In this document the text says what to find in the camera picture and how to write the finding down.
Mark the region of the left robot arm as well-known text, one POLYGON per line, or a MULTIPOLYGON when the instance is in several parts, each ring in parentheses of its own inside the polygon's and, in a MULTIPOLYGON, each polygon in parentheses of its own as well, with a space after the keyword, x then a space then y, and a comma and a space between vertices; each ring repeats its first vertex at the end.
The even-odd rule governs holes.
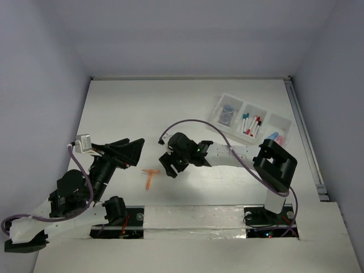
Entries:
POLYGON ((30 214, 5 218, 2 231, 8 236, 7 253, 33 253, 46 247, 57 235, 79 231, 92 238, 142 238, 144 207, 127 207, 123 198, 102 201, 115 170, 137 166, 144 139, 122 139, 93 144, 90 135, 77 135, 68 145, 77 169, 56 182, 56 190, 30 214))

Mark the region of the black whiteboard marker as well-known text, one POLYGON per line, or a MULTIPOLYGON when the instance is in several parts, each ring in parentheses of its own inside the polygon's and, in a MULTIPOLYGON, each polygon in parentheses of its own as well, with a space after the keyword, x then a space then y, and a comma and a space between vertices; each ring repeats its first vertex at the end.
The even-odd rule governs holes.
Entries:
POLYGON ((252 129, 252 131, 251 131, 251 134, 250 134, 251 137, 255 137, 256 136, 256 134, 257 134, 257 132, 258 132, 258 130, 260 128, 260 125, 261 125, 261 121, 258 121, 256 123, 256 125, 254 126, 254 128, 252 129))

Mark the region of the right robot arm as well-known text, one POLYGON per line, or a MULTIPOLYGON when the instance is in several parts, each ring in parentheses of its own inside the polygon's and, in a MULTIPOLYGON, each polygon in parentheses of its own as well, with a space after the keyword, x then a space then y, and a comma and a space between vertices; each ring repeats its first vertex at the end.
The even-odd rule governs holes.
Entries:
POLYGON ((232 146, 211 140, 196 143, 183 133, 175 133, 158 143, 166 148, 159 161, 167 176, 176 178, 189 165, 242 167, 267 188, 263 219, 274 223, 282 217, 297 160, 274 140, 266 139, 257 146, 232 146))

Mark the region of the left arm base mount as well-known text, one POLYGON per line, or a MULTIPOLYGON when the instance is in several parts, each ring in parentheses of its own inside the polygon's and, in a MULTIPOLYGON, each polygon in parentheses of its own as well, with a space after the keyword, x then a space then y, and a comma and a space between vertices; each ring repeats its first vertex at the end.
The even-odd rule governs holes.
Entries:
POLYGON ((102 207, 106 209, 106 223, 92 226, 93 239, 143 239, 144 207, 126 206, 123 198, 111 197, 102 207))

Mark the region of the paper clip jar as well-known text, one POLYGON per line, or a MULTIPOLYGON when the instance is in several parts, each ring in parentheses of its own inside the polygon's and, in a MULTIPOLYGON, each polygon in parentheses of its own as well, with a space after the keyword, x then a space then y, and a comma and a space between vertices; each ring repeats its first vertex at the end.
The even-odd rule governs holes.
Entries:
POLYGON ((231 105, 227 104, 227 105, 223 106, 222 111, 224 113, 231 114, 231 113, 234 113, 235 109, 231 105))
POLYGON ((230 126, 232 117, 232 114, 223 112, 220 114, 218 122, 222 125, 230 126))

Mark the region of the green whiteboard marker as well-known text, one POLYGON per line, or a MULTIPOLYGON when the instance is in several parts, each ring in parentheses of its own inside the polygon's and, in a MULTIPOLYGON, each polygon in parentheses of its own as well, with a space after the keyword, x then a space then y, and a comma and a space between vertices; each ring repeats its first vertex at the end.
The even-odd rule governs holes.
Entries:
POLYGON ((245 117, 244 117, 244 119, 243 119, 243 126, 242 126, 242 132, 244 133, 244 134, 246 134, 246 132, 247 132, 247 127, 248 127, 248 122, 249 122, 249 116, 250 116, 250 114, 249 113, 246 113, 245 114, 245 117))

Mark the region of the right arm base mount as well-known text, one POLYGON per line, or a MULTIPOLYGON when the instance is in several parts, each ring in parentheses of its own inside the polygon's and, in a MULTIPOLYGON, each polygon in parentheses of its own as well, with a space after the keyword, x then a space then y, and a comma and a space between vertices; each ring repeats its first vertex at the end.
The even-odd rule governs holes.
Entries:
POLYGON ((262 206, 244 208, 243 223, 247 238, 298 238, 299 232, 293 207, 285 205, 280 214, 265 210, 262 206))

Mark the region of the red whiteboard marker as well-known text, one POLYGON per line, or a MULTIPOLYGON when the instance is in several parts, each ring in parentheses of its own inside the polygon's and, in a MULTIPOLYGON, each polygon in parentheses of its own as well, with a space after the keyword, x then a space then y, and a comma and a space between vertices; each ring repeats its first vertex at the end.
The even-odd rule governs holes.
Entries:
POLYGON ((259 116, 255 116, 253 118, 253 121, 251 122, 249 128, 247 129, 246 131, 246 134, 247 135, 252 135, 253 134, 253 131, 254 129, 256 128, 256 126, 258 125, 258 122, 260 121, 260 117, 259 116))
POLYGON ((251 120, 251 123, 249 124, 249 127, 246 130, 246 134, 247 135, 250 135, 251 134, 251 130, 254 127, 254 124, 255 124, 256 120, 257 120, 257 117, 256 116, 251 120))

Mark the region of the orange highlighter pen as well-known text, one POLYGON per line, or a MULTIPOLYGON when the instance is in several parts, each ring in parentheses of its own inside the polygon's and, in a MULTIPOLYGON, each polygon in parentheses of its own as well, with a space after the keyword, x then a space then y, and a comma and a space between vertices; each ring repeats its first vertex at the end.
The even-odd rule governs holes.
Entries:
POLYGON ((148 174, 148 179, 146 182, 146 187, 145 189, 148 191, 150 189, 150 185, 151 185, 151 181, 154 175, 159 175, 160 174, 160 170, 158 169, 143 169, 143 172, 145 172, 146 174, 148 174))

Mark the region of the blue highlighter pen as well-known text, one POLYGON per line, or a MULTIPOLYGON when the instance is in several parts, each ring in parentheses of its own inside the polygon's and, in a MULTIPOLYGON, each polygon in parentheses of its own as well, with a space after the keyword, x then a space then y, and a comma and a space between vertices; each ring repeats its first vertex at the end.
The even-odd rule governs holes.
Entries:
POLYGON ((275 140, 279 136, 278 132, 272 133, 270 136, 267 137, 267 139, 275 140))

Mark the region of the pink highlighter pen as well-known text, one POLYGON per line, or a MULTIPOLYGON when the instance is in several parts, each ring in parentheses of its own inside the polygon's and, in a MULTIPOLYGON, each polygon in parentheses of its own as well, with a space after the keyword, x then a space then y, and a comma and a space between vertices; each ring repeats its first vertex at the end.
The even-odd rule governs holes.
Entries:
POLYGON ((284 138, 281 136, 281 135, 279 135, 276 139, 275 139, 275 142, 278 144, 278 145, 282 145, 282 143, 283 143, 283 141, 284 141, 284 138))

